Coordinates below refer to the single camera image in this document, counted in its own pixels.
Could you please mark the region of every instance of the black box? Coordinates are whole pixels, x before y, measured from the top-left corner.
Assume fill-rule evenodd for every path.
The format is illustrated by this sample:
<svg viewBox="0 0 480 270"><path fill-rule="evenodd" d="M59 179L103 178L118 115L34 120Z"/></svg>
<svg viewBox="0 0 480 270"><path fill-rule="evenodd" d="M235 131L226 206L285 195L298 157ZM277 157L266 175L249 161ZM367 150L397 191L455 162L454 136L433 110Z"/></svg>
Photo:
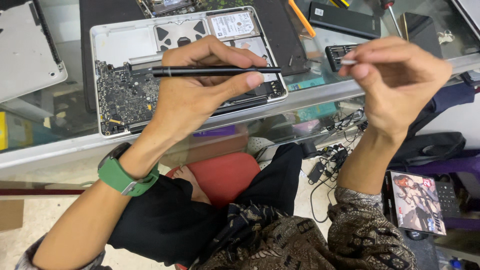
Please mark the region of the black box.
<svg viewBox="0 0 480 270"><path fill-rule="evenodd" d="M399 229L446 235L433 178L387 171L383 195L387 215Z"/></svg>
<svg viewBox="0 0 480 270"><path fill-rule="evenodd" d="M308 21L316 27L343 34L375 39L382 36L380 18L313 2Z"/></svg>

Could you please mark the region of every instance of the black trousers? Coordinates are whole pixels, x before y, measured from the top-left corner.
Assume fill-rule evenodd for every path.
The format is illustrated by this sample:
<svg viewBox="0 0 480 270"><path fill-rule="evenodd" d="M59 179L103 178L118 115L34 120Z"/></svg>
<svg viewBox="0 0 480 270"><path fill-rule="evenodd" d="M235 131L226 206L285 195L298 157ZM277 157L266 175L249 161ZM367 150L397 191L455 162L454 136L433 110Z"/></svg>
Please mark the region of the black trousers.
<svg viewBox="0 0 480 270"><path fill-rule="evenodd" d="M255 176L235 203L268 205L293 215L301 158L297 144L279 147L272 163ZM191 198L190 182L161 175L147 192L131 199L108 244L166 266L190 266L227 225L227 207L217 210Z"/></svg>

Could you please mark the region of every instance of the power bank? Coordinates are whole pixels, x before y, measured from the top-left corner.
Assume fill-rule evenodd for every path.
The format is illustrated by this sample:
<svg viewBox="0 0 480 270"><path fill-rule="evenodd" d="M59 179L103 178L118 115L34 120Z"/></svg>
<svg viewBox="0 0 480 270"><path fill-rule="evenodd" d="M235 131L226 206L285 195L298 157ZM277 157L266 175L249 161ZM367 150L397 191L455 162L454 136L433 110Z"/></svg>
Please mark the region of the power bank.
<svg viewBox="0 0 480 270"><path fill-rule="evenodd" d="M400 16L400 22L403 37L407 41L417 44L438 58L443 58L435 23L431 17L405 12Z"/></svg>
<svg viewBox="0 0 480 270"><path fill-rule="evenodd" d="M310 24L339 33L375 39L382 36L380 18L312 1Z"/></svg>

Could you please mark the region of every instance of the smartwatch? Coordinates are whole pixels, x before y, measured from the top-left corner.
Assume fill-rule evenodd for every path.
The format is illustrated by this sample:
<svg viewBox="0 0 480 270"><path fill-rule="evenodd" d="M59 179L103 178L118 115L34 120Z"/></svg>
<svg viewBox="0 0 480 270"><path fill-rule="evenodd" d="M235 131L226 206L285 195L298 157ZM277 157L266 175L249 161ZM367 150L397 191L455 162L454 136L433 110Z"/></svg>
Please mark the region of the smartwatch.
<svg viewBox="0 0 480 270"><path fill-rule="evenodd" d="M124 196L140 196L155 184L160 173L156 164L145 178L131 178L119 162L119 158L130 146L130 143L122 143L108 153L98 164L98 177Z"/></svg>

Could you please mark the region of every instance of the fingernail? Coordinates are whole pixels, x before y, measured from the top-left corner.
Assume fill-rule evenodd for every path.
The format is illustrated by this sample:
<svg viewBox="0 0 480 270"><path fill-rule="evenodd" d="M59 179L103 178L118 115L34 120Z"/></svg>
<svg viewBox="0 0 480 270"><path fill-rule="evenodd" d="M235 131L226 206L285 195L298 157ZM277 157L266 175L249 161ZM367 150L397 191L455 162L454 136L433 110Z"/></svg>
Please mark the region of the fingernail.
<svg viewBox="0 0 480 270"><path fill-rule="evenodd" d="M356 55L357 55L357 51L351 50L349 53L347 53L347 54L343 57L343 59L345 59L345 60L353 60Z"/></svg>
<svg viewBox="0 0 480 270"><path fill-rule="evenodd" d="M358 80L365 78L370 70L369 64L358 64L351 70L351 75Z"/></svg>
<svg viewBox="0 0 480 270"><path fill-rule="evenodd" d="M255 88L265 81L265 77L260 72L253 72L247 77L247 84L250 88Z"/></svg>

